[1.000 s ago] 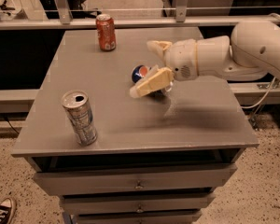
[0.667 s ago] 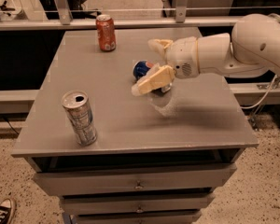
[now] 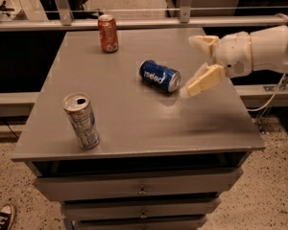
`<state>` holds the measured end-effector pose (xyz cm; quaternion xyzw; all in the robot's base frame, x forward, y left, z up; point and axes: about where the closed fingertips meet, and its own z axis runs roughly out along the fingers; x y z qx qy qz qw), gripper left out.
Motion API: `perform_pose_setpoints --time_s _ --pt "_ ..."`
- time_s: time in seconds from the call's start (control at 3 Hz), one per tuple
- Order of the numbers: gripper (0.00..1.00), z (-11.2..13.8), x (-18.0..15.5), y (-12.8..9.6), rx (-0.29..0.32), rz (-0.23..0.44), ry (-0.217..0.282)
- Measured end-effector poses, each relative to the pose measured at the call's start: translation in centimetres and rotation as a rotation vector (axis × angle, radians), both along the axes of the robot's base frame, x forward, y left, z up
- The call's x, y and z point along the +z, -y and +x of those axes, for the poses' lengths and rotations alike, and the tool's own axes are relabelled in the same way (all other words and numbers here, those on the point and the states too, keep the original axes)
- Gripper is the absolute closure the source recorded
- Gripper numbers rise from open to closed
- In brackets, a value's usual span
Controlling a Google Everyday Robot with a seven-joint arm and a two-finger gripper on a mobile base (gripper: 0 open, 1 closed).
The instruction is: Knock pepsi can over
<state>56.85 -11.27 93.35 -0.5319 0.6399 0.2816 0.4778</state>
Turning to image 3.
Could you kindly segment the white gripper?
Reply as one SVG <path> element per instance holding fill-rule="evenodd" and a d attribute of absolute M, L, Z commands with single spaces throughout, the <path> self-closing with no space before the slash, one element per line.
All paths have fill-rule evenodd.
<path fill-rule="evenodd" d="M 218 64 L 204 63 L 180 89 L 180 97 L 183 99 L 197 96 L 214 87 L 225 76 L 243 77 L 252 71 L 251 37 L 246 32 L 228 34 L 221 39 L 216 35 L 192 35 L 188 42 L 206 56 L 213 56 Z"/>

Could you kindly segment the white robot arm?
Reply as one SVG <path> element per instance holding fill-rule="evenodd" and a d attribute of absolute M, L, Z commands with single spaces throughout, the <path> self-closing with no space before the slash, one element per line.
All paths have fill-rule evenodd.
<path fill-rule="evenodd" d="M 288 74 L 288 26 L 281 25 L 252 33 L 193 35 L 189 44 L 212 60 L 205 62 L 180 89 L 182 98 L 191 98 L 219 84 L 223 78 L 248 76 L 270 70 Z"/>

